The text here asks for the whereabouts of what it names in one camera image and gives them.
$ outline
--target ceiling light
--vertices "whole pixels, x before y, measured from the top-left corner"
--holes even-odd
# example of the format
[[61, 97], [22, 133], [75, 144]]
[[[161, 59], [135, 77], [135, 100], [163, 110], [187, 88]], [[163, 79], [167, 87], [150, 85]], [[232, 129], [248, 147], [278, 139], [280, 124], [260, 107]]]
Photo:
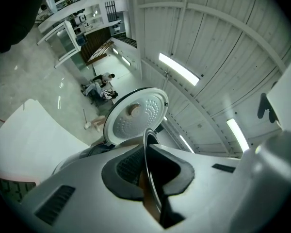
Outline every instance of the ceiling light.
[[242, 130], [238, 126], [238, 124], [235, 121], [235, 119], [232, 118], [232, 119], [228, 120], [226, 123], [231, 128], [231, 130], [233, 131], [233, 134], [235, 135], [239, 145], [241, 146], [242, 151], [245, 152], [246, 150], [248, 150], [249, 149], [249, 145], [247, 143], [247, 140], [244, 137], [244, 135], [242, 133]]
[[196, 77], [193, 73], [191, 73], [188, 69], [186, 69], [182, 65], [178, 64], [176, 61], [172, 60], [171, 58], [167, 57], [166, 55], [160, 53], [159, 60], [164, 62], [169, 67], [171, 67], [173, 70], [175, 70], [180, 75], [182, 75], [192, 85], [196, 85], [197, 82], [199, 81], [199, 78]]
[[190, 145], [186, 142], [186, 140], [184, 140], [184, 138], [182, 137], [182, 135], [179, 135], [179, 136], [180, 136], [181, 140], [185, 143], [185, 145], [189, 148], [189, 150], [190, 150], [192, 153], [195, 153], [195, 152], [193, 151], [193, 149], [191, 149]]
[[122, 56], [122, 59], [130, 66], [130, 62]]
[[57, 102], [57, 109], [60, 109], [61, 108], [61, 96], [58, 96], [58, 102]]

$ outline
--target floor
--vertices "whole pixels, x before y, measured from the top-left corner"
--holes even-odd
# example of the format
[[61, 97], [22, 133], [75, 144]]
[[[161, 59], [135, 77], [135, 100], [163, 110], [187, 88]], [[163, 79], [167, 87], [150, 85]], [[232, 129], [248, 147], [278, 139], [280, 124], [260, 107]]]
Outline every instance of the floor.
[[6, 121], [26, 100], [38, 100], [63, 128], [90, 145], [102, 133], [83, 127], [84, 113], [87, 120], [97, 117], [96, 107], [80, 92], [86, 79], [70, 59], [55, 69], [65, 49], [56, 36], [38, 46], [41, 37], [33, 28], [10, 51], [0, 54], [0, 120]]

